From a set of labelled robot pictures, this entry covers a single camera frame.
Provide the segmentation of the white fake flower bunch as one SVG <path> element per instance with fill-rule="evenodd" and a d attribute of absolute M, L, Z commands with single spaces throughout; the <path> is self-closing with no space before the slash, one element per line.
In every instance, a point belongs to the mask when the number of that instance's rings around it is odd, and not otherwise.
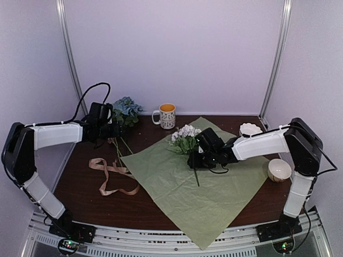
<path fill-rule="evenodd" d="M 171 135 L 167 149 L 171 152 L 188 156 L 193 152 L 197 152 L 198 143 L 195 136 L 200 132 L 201 129 L 199 128 L 197 129 L 188 124 L 184 125 Z"/>

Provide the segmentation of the green and tan wrapping paper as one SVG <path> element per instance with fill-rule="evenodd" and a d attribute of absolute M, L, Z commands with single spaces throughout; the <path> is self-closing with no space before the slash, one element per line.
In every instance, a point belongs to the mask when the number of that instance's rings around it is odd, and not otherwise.
<path fill-rule="evenodd" d="M 201 250 L 207 249 L 239 215 L 247 223 L 269 217 L 258 194 L 267 179 L 268 159 L 255 157 L 228 165 L 228 172 L 193 171 L 187 157 L 168 150 L 169 135 L 144 129 L 129 134 L 133 154 L 124 164 L 161 211 Z"/>

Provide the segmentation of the white mug with orange inside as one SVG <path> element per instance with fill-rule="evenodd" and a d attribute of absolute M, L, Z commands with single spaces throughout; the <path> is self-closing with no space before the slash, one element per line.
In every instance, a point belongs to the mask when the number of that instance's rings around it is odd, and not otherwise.
<path fill-rule="evenodd" d="M 176 124 L 176 107 L 171 103 L 164 103 L 158 110 L 152 112 L 152 122 L 160 125 L 162 129 L 171 130 Z"/>

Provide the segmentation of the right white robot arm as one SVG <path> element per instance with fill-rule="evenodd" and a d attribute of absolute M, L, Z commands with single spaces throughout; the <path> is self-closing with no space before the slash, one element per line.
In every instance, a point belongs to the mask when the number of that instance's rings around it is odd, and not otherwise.
<path fill-rule="evenodd" d="M 275 224 L 279 236 L 288 235 L 295 228 L 295 220 L 318 176 L 323 142 L 301 118 L 289 124 L 254 135 L 242 135 L 223 141 L 212 128 L 200 132 L 195 141 L 199 150 L 193 150 L 187 164 L 192 169 L 213 169 L 217 165 L 245 161 L 249 158 L 289 153 L 294 164 L 294 179 L 283 209 L 283 217 Z"/>

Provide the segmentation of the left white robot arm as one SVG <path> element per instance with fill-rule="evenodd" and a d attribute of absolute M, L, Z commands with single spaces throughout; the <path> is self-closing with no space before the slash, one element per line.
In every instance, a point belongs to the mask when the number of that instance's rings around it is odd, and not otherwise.
<path fill-rule="evenodd" d="M 77 226 L 68 218 L 62 217 L 66 209 L 40 178 L 35 165 L 35 152 L 47 147 L 120 137 L 122 133 L 121 124 L 108 121 L 102 124 L 59 122 L 44 126 L 17 122 L 10 128 L 3 148 L 2 163 L 12 176 L 14 184 L 48 216 L 57 219 L 56 229 L 64 237 L 71 238 L 77 233 Z"/>

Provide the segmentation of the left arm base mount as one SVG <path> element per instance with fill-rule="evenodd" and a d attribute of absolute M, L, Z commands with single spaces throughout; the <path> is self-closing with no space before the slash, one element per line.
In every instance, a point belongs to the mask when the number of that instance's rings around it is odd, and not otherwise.
<path fill-rule="evenodd" d="M 66 210 L 58 219 L 53 219 L 49 233 L 72 239 L 79 243 L 92 243 L 96 227 L 73 221 L 72 212 Z"/>

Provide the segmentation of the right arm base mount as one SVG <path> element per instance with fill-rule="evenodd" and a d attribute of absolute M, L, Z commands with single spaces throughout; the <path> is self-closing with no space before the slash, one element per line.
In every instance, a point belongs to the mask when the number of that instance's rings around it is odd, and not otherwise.
<path fill-rule="evenodd" d="M 293 218 L 281 214 L 276 222 L 256 226 L 257 236 L 260 242 L 276 240 L 302 232 L 299 217 Z"/>

